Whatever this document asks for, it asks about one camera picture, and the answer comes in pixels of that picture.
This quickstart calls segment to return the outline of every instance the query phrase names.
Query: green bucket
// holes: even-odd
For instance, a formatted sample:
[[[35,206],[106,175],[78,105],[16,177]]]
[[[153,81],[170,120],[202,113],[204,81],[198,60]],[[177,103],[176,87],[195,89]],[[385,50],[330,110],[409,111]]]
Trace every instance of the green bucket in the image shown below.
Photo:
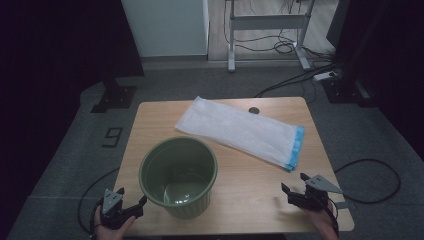
[[[211,148],[191,137],[160,142],[144,157],[139,181],[147,198],[171,215],[191,219],[209,205],[218,172]]]

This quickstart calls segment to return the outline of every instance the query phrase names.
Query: white wall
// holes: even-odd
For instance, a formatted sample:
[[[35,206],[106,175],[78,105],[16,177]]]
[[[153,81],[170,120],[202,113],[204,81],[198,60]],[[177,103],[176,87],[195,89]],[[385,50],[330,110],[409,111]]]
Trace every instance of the white wall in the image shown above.
[[[122,0],[140,57],[206,55],[207,0]]]

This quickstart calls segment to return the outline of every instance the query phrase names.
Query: power strip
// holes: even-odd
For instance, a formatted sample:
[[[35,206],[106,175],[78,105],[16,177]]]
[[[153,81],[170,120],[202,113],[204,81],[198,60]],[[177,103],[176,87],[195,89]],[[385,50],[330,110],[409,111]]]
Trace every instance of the power strip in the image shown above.
[[[317,74],[314,76],[314,80],[315,81],[322,81],[322,80],[330,80],[337,77],[337,74],[333,71],[331,72],[326,72],[326,73],[321,73],[321,74]]]

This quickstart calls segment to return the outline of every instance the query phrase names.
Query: floor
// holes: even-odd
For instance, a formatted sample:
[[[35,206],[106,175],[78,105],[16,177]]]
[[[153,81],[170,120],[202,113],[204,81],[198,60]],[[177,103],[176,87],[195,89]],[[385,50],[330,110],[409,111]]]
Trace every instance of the floor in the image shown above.
[[[112,189],[116,173],[109,175],[85,196],[97,179],[120,166],[132,123],[140,103],[146,101],[250,98],[264,88],[303,73],[299,66],[148,70],[145,77],[119,79],[121,86],[137,86],[129,109],[90,113],[104,92],[101,83],[81,94],[81,107],[56,155],[28,197],[8,239],[86,239],[78,224],[87,226],[94,203]],[[424,239],[422,182],[424,164],[378,108],[355,104],[330,104],[320,83],[297,82],[267,92],[263,97],[303,96],[334,169],[357,159],[379,159],[392,166],[402,185],[393,197],[379,204],[349,202],[355,229],[341,239]],[[116,148],[105,135],[122,127]],[[373,201],[390,194],[396,177],[383,165],[362,163],[336,174],[346,194]],[[318,240],[316,233],[287,234],[288,240]]]
[[[311,0],[303,0],[299,3],[290,0],[239,0],[235,1],[235,15],[279,15],[279,14],[305,14]],[[334,47],[326,39],[328,28],[330,27],[331,20],[337,8],[338,0],[320,0],[315,1],[312,17],[309,22],[308,31],[306,33],[304,46],[323,53],[332,53],[335,51]],[[209,19],[210,19],[210,32],[209,32],[209,61],[223,61],[227,59],[227,40],[229,38],[228,21],[230,15],[231,2],[209,0]],[[245,41],[249,39],[257,39],[266,36],[278,36],[282,31],[282,36],[292,40],[297,39],[297,31],[294,29],[283,30],[250,30],[250,31],[236,31],[235,39]],[[297,56],[295,53],[281,54],[273,49],[274,45],[278,42],[276,37],[268,37],[258,41],[250,42],[237,42],[254,50],[272,49],[270,51],[252,51],[245,48],[236,47],[236,59],[283,59],[295,60]],[[279,49],[282,52],[288,51],[287,47]]]

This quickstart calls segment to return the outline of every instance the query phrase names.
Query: human hand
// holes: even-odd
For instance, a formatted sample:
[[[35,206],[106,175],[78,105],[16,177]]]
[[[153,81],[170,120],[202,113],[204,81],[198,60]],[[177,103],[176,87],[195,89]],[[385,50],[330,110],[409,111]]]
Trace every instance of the human hand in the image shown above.
[[[333,205],[330,200],[328,200],[328,209],[330,209],[331,213],[333,213]],[[321,237],[324,240],[338,240],[337,234],[333,229],[333,221],[330,216],[324,211],[311,211],[308,209],[302,209],[308,218],[311,220],[312,224],[314,224],[315,228],[317,228],[318,232],[321,234]]]
[[[97,235],[98,240],[122,240],[124,233],[131,227],[135,221],[135,216],[128,218],[127,221],[117,230],[112,230],[101,225],[100,221],[100,206],[96,209],[94,215],[94,232]]]

